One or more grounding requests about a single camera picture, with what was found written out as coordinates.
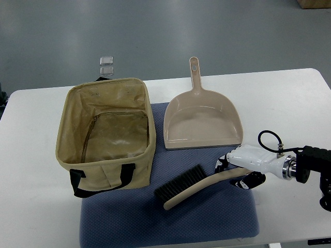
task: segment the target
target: dustpan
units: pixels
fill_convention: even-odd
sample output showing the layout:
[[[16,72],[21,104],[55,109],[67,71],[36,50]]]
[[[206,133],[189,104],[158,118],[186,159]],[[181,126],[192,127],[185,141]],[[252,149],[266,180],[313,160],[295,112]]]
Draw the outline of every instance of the dustpan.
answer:
[[[190,58],[192,90],[169,103],[163,121],[166,149],[239,145],[243,127],[233,103],[201,86],[199,60]]]

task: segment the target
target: black bristles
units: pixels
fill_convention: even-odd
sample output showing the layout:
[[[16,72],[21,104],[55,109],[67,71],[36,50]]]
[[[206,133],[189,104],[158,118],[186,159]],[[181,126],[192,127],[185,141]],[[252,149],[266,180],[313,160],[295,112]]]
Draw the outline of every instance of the black bristles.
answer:
[[[180,192],[186,190],[207,175],[200,164],[196,165],[192,169],[180,174],[171,181],[165,183],[161,187],[154,191],[154,194],[163,202],[166,203]]]

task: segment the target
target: blue mat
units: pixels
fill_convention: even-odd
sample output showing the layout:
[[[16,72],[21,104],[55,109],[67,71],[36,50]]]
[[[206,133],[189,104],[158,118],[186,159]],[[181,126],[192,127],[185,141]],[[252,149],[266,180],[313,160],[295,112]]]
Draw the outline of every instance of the blue mat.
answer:
[[[214,173],[217,159],[234,147],[166,150],[163,117],[167,103],[152,104],[157,145],[151,184],[141,189],[116,190],[82,200],[80,245],[142,247],[254,237],[259,223],[250,190],[229,181],[216,183],[165,211],[154,190],[201,164]]]

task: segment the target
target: canvas storage bin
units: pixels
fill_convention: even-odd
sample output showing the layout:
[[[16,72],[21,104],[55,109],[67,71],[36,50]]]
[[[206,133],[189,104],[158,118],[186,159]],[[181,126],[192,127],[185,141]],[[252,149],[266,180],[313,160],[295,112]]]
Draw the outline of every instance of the canvas storage bin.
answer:
[[[70,171],[75,196],[149,185],[155,146],[151,104],[141,80],[91,82],[69,91],[56,158]]]

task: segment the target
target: small clear square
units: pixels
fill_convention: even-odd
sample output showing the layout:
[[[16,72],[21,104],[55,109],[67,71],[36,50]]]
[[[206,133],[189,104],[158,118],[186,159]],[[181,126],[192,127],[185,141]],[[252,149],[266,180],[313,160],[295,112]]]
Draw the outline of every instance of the small clear square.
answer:
[[[106,56],[100,58],[100,65],[112,65],[113,64],[113,56]]]
[[[114,74],[114,67],[113,66],[105,66],[100,68],[100,75],[101,76],[111,76]]]

